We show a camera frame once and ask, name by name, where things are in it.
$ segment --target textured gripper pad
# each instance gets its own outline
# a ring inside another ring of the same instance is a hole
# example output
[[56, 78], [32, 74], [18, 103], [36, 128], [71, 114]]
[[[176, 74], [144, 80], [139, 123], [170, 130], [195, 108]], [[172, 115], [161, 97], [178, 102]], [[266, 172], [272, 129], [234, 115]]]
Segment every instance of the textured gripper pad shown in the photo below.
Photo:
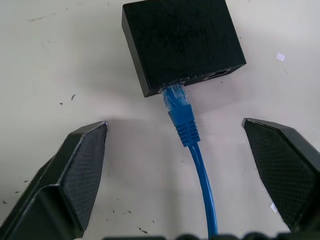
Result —
[[107, 126], [103, 124], [84, 136], [62, 182], [69, 207], [83, 231], [87, 229], [100, 184], [106, 134]]
[[276, 205], [283, 221], [292, 230], [306, 212], [310, 201], [318, 192], [317, 174], [306, 156], [294, 147], [283, 134], [304, 141], [290, 127], [278, 125], [283, 131], [264, 123], [245, 120], [246, 131], [260, 178]]

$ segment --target blue cable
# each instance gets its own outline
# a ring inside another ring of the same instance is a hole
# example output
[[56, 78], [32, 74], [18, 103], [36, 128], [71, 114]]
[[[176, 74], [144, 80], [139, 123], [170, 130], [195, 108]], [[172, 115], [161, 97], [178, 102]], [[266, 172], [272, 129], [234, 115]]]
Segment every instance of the blue cable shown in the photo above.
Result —
[[162, 95], [183, 146], [188, 147], [191, 152], [202, 189], [208, 238], [210, 239], [218, 234], [217, 217], [209, 178], [198, 146], [200, 137], [194, 113], [180, 84], [164, 87]]

